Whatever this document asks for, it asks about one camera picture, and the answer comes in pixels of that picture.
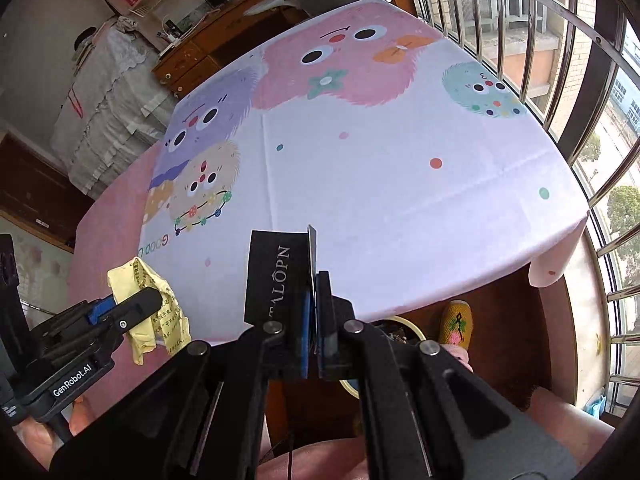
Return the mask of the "left hand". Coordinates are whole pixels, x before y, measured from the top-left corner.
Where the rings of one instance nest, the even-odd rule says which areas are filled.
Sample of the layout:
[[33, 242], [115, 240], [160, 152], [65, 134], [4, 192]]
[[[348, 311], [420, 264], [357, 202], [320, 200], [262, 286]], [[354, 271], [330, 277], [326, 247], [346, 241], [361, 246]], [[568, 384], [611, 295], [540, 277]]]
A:
[[[95, 420], [96, 414], [89, 400], [85, 396], [76, 399], [70, 412], [72, 435], [76, 436]], [[23, 420], [14, 431], [38, 463], [44, 469], [49, 469], [53, 455], [62, 445], [60, 438], [47, 425], [40, 424], [32, 418]]]

